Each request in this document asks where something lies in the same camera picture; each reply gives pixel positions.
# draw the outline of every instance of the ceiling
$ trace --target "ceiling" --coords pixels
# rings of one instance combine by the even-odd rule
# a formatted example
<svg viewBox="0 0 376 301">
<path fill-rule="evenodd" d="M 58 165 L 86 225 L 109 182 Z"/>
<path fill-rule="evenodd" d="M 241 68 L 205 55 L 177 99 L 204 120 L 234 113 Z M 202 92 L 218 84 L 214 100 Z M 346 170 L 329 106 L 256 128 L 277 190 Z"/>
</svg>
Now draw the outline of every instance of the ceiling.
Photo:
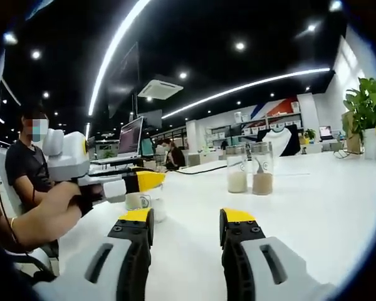
<svg viewBox="0 0 376 301">
<path fill-rule="evenodd" d="M 114 128 L 118 131 L 132 111 L 130 97 L 112 119 L 108 118 L 103 89 L 92 117 L 88 108 L 106 50 L 135 3 L 55 0 L 14 29 L 18 43 L 6 47 L 3 77 L 19 102 L 42 101 L 50 126 L 66 133 L 85 133 L 87 122 L 91 122 L 92 135 Z M 137 92 L 155 76 L 184 87 L 167 100 L 139 98 L 139 113 L 162 109 L 167 114 L 244 83 L 293 71 L 331 68 L 346 21 L 341 11 L 330 12 L 329 5 L 325 0 L 151 0 L 121 40 L 102 87 L 135 43 L 139 49 Z M 316 24 L 314 32 L 307 30 L 310 24 Z M 243 42 L 245 49 L 238 51 L 238 42 Z M 33 50 L 41 52 L 40 59 L 31 58 Z M 187 73 L 184 80 L 179 78 L 182 71 Z M 165 119 L 163 130 L 184 125 L 185 118 L 233 110 L 238 101 L 239 106 L 247 107 L 304 93 L 306 87 L 311 87 L 312 93 L 322 93 L 332 75 L 286 79 L 226 95 Z M 43 98 L 44 91 L 49 98 Z M 17 138 L 19 107 L 5 89 L 1 93 L 8 101 L 2 105 L 1 118 L 6 124 L 0 125 L 0 140 L 11 143 Z"/>
</svg>

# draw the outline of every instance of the desk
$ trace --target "desk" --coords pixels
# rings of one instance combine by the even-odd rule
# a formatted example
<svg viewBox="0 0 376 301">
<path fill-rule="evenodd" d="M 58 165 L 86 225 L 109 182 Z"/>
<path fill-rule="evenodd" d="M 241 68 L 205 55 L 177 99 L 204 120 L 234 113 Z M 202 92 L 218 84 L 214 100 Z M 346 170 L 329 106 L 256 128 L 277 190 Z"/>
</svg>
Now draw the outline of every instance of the desk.
<svg viewBox="0 0 376 301">
<path fill-rule="evenodd" d="M 225 172 L 167 174 L 168 217 L 155 225 L 146 300 L 226 299 L 219 246 L 222 207 L 252 213 L 265 235 L 302 256 L 310 275 L 322 283 L 340 285 L 370 245 L 376 229 L 376 161 L 337 159 L 331 152 L 282 157 L 276 162 L 274 192 L 264 197 L 229 194 Z M 123 204 L 102 203 L 61 238 L 60 273 L 71 255 L 105 236 L 124 210 Z"/>
</svg>

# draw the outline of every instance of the air conditioner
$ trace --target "air conditioner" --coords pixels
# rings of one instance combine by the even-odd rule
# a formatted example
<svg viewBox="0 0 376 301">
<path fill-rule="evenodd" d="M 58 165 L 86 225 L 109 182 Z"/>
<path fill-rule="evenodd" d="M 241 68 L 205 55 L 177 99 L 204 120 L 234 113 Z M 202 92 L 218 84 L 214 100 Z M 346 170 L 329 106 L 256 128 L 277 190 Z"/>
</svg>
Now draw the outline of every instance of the air conditioner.
<svg viewBox="0 0 376 301">
<path fill-rule="evenodd" d="M 152 97 L 154 99 L 165 100 L 184 89 L 182 86 L 173 83 L 162 82 L 161 80 L 151 80 L 138 94 L 139 97 Z"/>
</svg>

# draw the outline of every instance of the laptop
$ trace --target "laptop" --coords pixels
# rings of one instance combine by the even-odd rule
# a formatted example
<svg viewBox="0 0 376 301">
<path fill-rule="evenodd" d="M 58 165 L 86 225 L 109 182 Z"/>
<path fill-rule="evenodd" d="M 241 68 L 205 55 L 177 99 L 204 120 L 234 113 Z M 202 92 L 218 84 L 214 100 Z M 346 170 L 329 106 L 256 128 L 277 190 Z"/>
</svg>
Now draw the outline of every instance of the laptop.
<svg viewBox="0 0 376 301">
<path fill-rule="evenodd" d="M 97 160 L 97 163 L 104 165 L 140 158 L 139 149 L 143 123 L 144 118 L 139 117 L 138 119 L 131 121 L 129 124 L 124 125 L 120 131 L 117 156 L 114 158 Z"/>
<path fill-rule="evenodd" d="M 332 134 L 332 127 L 319 127 L 320 139 L 322 141 L 334 139 Z"/>
</svg>

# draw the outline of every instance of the white flower pot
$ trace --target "white flower pot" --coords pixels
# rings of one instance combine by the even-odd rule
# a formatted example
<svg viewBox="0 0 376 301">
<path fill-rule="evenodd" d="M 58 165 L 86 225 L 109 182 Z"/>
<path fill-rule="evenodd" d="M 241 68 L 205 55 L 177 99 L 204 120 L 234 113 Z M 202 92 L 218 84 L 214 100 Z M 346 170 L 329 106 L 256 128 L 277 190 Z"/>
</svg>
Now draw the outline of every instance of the white flower pot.
<svg viewBox="0 0 376 301">
<path fill-rule="evenodd" d="M 363 131 L 363 146 L 365 159 L 376 160 L 376 130 L 367 129 Z"/>
</svg>

